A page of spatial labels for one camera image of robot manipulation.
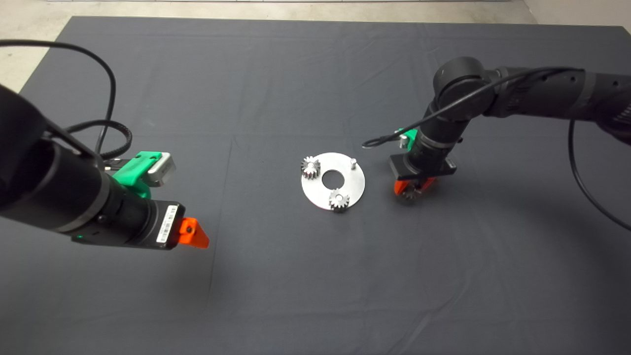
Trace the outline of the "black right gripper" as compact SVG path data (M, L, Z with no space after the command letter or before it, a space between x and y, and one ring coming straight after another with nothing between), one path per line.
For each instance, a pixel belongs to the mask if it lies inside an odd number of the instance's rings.
M435 148L420 141L406 153L391 155L389 164L396 178L394 193L406 193L410 180L419 180L419 190L426 190L436 177L453 175L457 167L449 159L449 153L449 149Z

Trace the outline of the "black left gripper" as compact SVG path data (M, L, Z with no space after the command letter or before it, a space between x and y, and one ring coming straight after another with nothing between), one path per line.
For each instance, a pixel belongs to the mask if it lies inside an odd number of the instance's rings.
M113 181L101 210L71 232L75 243L168 251L178 244L207 249L210 239L180 202L142 198Z

